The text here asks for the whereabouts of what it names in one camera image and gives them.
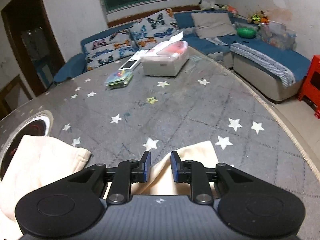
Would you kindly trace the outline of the blue sectional sofa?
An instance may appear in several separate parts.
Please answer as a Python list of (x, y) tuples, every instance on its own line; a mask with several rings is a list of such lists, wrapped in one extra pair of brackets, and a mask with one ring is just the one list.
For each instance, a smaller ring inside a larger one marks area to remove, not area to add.
[(222, 45), (199, 38), (192, 13), (174, 14), (189, 46), (233, 70), (270, 100), (284, 101), (296, 95), (310, 67), (310, 60), (293, 50), (281, 50), (256, 38), (221, 36)]

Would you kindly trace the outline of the yellow orange plush toys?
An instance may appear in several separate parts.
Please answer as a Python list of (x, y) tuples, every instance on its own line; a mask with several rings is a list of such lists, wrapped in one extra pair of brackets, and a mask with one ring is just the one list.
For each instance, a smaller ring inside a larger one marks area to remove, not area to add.
[(249, 24), (268, 24), (268, 16), (264, 11), (256, 12), (247, 18)]

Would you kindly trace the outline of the green bowl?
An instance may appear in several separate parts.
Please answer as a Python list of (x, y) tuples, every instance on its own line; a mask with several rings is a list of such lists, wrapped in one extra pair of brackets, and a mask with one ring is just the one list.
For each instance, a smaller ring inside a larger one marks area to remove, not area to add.
[(255, 38), (256, 31), (252, 28), (241, 27), (236, 29), (237, 35), (242, 38)]

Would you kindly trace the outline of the grey star-pattern table cover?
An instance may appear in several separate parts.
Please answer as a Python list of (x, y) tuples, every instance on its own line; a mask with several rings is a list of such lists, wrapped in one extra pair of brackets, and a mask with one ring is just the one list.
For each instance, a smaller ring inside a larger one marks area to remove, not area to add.
[(319, 239), (319, 181), (298, 147), (262, 101), (233, 73), (190, 49), (178, 76), (145, 76), (142, 67), (124, 88), (108, 90), (111, 63), (65, 81), (1, 121), (1, 159), (8, 167), (9, 137), (41, 111), (53, 115), (46, 134), (91, 152), (90, 164), (116, 165), (140, 157), (156, 142), (151, 162), (168, 152), (211, 141), (219, 161), (300, 197), (306, 217), (301, 239)]

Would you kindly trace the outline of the dark wooden door frame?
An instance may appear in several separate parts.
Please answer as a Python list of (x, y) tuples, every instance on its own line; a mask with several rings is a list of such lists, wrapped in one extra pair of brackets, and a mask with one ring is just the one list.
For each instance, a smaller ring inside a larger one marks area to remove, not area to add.
[(65, 64), (43, 0), (11, 0), (1, 10), (1, 16), (26, 82), (35, 96), (43, 94)]

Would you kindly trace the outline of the grey plain cushion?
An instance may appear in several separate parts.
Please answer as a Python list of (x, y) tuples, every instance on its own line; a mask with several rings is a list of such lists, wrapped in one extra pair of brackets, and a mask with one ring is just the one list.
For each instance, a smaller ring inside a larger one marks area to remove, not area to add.
[(229, 15), (225, 12), (196, 12), (192, 13), (195, 33), (201, 39), (236, 35)]

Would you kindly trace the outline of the clear plastic storage bin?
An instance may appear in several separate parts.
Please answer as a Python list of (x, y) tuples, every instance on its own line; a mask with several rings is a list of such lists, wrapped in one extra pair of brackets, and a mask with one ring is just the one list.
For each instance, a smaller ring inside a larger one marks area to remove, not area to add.
[(282, 50), (294, 50), (296, 47), (296, 32), (279, 22), (262, 23), (259, 27), (259, 37), (269, 45)]

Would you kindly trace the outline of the butterfly pillow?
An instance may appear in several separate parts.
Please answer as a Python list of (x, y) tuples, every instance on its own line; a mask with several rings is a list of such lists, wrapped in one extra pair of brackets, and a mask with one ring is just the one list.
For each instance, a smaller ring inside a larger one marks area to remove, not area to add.
[(181, 31), (171, 8), (140, 19), (129, 30), (139, 49), (151, 49)]
[(87, 70), (101, 67), (119, 59), (132, 56), (137, 52), (129, 29), (124, 28), (114, 33), (96, 38), (84, 44)]

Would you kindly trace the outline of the white remote control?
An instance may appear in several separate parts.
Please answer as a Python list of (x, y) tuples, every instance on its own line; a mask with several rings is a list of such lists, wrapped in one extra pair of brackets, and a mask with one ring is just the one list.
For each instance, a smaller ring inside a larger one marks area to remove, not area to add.
[(142, 57), (148, 52), (148, 50), (140, 50), (133, 54), (119, 69), (122, 70), (134, 70), (141, 62)]

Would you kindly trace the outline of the black and white plush toy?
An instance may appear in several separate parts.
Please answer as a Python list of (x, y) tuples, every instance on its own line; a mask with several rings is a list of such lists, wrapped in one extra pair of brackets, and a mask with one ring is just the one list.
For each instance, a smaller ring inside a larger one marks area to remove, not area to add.
[(221, 10), (221, 6), (213, 1), (200, 0), (199, 1), (200, 10)]

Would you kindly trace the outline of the dark wooden side table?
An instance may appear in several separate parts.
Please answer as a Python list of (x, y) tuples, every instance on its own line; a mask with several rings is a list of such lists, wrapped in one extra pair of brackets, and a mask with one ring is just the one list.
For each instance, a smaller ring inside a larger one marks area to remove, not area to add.
[(17, 75), (1, 88), (1, 119), (32, 99), (20, 75)]

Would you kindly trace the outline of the tissue box with pink pack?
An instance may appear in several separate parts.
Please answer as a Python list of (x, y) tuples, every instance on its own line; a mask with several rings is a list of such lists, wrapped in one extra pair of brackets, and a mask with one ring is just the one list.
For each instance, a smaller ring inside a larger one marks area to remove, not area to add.
[(145, 53), (141, 57), (144, 75), (175, 77), (189, 59), (188, 42), (183, 37), (181, 31)]

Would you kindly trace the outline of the left butterfly pillow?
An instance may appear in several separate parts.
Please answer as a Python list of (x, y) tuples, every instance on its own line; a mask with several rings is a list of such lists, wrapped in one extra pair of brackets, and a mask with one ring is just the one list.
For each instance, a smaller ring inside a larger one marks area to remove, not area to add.
[(87, 70), (101, 67), (119, 59), (132, 56), (137, 52), (129, 29), (124, 28), (114, 33), (96, 38), (84, 44)]

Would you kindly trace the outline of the right butterfly pillow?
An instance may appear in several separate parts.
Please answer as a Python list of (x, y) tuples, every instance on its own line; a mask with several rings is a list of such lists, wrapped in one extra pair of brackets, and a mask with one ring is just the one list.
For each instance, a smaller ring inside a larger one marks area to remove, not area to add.
[(139, 49), (151, 49), (181, 31), (171, 8), (140, 19), (129, 30)]

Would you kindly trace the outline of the red plastic stool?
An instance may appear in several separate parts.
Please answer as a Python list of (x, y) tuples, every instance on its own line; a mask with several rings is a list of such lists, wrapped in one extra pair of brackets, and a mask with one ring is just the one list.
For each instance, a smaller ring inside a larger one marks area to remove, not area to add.
[(319, 55), (314, 55), (307, 73), (306, 78), (300, 88), (298, 93), (298, 101), (306, 96), (315, 106), (315, 117), (319, 119), (319, 103), (320, 103), (320, 93), (319, 93), (319, 68), (320, 68), (320, 57)]

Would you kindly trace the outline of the clear box of colourful items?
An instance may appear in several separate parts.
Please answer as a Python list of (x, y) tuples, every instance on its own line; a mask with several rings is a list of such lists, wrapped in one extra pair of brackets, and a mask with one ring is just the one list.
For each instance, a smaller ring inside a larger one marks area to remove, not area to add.
[(108, 90), (126, 87), (133, 78), (133, 72), (120, 70), (112, 73), (105, 81)]

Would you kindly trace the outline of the cream long-sleeve garment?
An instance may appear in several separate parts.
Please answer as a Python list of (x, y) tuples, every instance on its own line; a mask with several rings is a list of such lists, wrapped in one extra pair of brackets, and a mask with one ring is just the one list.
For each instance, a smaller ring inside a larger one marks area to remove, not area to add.
[[(27, 143), (24, 154), (14, 156), (1, 181), (1, 239), (20, 239), (22, 233), (15, 218), (17, 202), (29, 192), (82, 170), (91, 153), (54, 137), (36, 137)], [(170, 155), (151, 168), (149, 182), (135, 183), (133, 194), (188, 194), (188, 184), (175, 184)]]

